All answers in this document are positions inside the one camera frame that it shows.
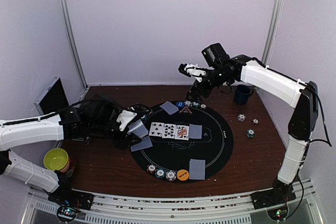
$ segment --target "black circular mat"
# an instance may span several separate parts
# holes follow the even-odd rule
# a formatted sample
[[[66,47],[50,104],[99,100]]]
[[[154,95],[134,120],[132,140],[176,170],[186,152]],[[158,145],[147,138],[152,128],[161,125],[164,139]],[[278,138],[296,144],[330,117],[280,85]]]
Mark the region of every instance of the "black circular mat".
[[[152,107],[153,113],[143,120],[149,130],[152,122],[177,125],[202,125],[202,139],[188,141],[150,136],[153,147],[132,152],[136,163],[145,171],[149,164],[167,170],[189,170],[190,159],[205,160],[205,178],[219,172],[231,157],[233,151],[233,134],[225,119],[213,109],[205,110],[188,107],[192,114],[179,111],[168,115],[161,104]]]

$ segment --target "metal grate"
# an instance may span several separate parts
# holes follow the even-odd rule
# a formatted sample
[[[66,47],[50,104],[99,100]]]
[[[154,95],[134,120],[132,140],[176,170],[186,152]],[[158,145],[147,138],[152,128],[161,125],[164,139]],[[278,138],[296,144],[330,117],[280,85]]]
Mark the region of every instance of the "metal grate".
[[[229,217],[218,219],[215,221],[136,221],[136,220],[120,220],[111,217],[95,216],[92,214],[86,214],[85,222],[90,224],[158,224],[158,223],[183,223],[183,224],[251,224],[250,215],[243,215],[238,217]]]
[[[56,211],[57,211],[56,206],[53,206],[53,205],[50,205],[50,204],[47,204],[41,201],[36,202],[35,208],[41,211],[44,211],[44,212],[49,212],[51,214],[56,214]]]

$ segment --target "blue poker chip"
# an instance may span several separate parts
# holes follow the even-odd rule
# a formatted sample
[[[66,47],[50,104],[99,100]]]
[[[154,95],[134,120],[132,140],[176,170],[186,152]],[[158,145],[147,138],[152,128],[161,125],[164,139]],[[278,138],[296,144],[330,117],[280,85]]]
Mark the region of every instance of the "blue poker chip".
[[[183,107],[185,107],[185,104],[184,104],[184,102],[177,102],[176,106],[178,106],[179,108],[183,108]]]

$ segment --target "wire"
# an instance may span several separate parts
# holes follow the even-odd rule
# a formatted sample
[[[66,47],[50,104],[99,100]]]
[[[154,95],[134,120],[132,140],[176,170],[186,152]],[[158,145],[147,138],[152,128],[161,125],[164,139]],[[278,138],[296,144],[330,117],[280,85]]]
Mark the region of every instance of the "wire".
[[[221,90],[219,87],[217,87],[217,88],[218,88],[218,90],[220,91],[220,93],[222,93],[222,94],[230,94],[230,93],[232,93],[232,91],[233,91],[233,87],[230,86],[230,85],[227,85],[227,87],[230,88],[230,90],[229,90],[228,92],[224,92],[224,91]]]
[[[300,177],[299,177],[298,174],[297,174],[297,179],[298,179],[298,181],[300,182],[300,185],[301,185],[301,188],[302,188],[301,199],[300,199],[298,205],[296,206],[296,208],[294,209],[294,211],[293,211],[289,216],[287,216],[287,217],[284,218],[285,220],[287,220],[287,219],[289,219],[290,217],[292,217],[293,214],[295,214],[295,212],[299,209],[299,207],[300,207],[300,205],[301,205],[301,203],[302,203],[302,200],[303,200],[303,196],[304,196],[304,194],[305,194],[305,191],[304,191],[305,189],[304,189],[303,183],[302,183],[302,181],[301,181],[301,179],[300,179]]]
[[[252,59],[255,60],[256,62],[258,62],[258,64],[261,65],[263,68],[266,68],[266,65],[261,60],[259,60],[258,58],[253,57]],[[270,71],[272,71],[272,72],[274,72],[274,73],[277,73],[277,74],[279,74],[279,75],[281,75],[283,77],[286,77],[286,78],[288,78],[288,79],[290,79],[290,80],[292,80],[294,82],[298,82],[298,80],[296,80],[296,79],[292,78],[291,76],[288,76],[288,75],[286,75],[284,73],[280,73],[277,70],[274,70],[274,69],[271,69],[271,68],[267,68],[267,69],[270,70]],[[303,82],[299,82],[299,84],[301,84],[302,86],[305,86],[305,87],[307,86],[307,84],[303,83]]]
[[[71,109],[72,107],[74,106],[77,106],[79,104],[82,104],[82,103],[85,103],[85,102],[106,102],[106,103],[109,103],[109,104],[112,104],[112,105],[115,105],[123,110],[126,110],[126,111],[130,111],[130,112],[135,112],[139,115],[144,115],[146,114],[146,111],[137,111],[137,110],[131,110],[129,108],[126,108],[124,106],[121,106],[120,104],[116,103],[116,102],[111,102],[111,101],[108,101],[108,100],[104,100],[104,99],[86,99],[86,100],[82,100],[82,101],[78,101],[78,102],[75,102],[74,104],[66,107],[66,108],[63,108],[63,109],[60,109],[54,113],[51,113],[51,114],[48,114],[48,115],[44,115],[44,116],[41,116],[39,118],[30,118],[30,119],[24,119],[24,120],[18,120],[18,121],[10,121],[10,122],[7,122],[7,123],[4,123],[2,124],[3,126],[6,126],[6,125],[14,125],[14,124],[20,124],[20,123],[28,123],[28,122],[37,122],[37,121],[40,121],[40,120],[44,120],[44,119],[48,119],[52,116],[55,116],[55,115],[58,115],[59,113],[61,112],[64,112],[68,109]]]
[[[61,207],[64,207],[64,208],[69,208],[69,209],[71,209],[72,211],[74,211],[74,212],[76,212],[76,213],[79,213],[80,212],[80,210],[79,209],[75,209],[75,208],[72,208],[71,206],[69,206],[69,205],[66,205],[66,204],[62,204],[62,203],[60,203],[60,202],[58,202],[52,195],[51,195],[51,193],[49,193],[48,191],[46,191],[46,190],[44,190],[43,189],[43,191],[57,204],[57,205],[59,205],[59,206],[61,206]]]
[[[319,95],[315,92],[315,90],[310,90],[310,92],[312,92],[316,96],[317,100],[319,101],[319,105],[320,105],[320,108],[321,108],[321,114],[322,114],[322,120],[323,120],[324,133],[325,133],[325,137],[327,138],[327,140],[314,139],[314,140],[311,140],[310,143],[319,141],[319,142],[324,142],[324,143],[328,144],[330,147],[332,147],[332,144],[331,144],[330,139],[329,139],[327,123],[325,121],[326,117],[324,116],[324,110],[323,110],[323,107],[322,107],[321,99],[320,99]]]

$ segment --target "card stack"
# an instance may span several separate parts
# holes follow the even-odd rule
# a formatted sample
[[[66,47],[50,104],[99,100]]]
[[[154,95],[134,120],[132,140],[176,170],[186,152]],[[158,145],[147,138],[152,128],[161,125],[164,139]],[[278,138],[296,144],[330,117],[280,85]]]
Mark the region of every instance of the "card stack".
[[[149,136],[189,140],[189,126],[170,123],[152,122]]]

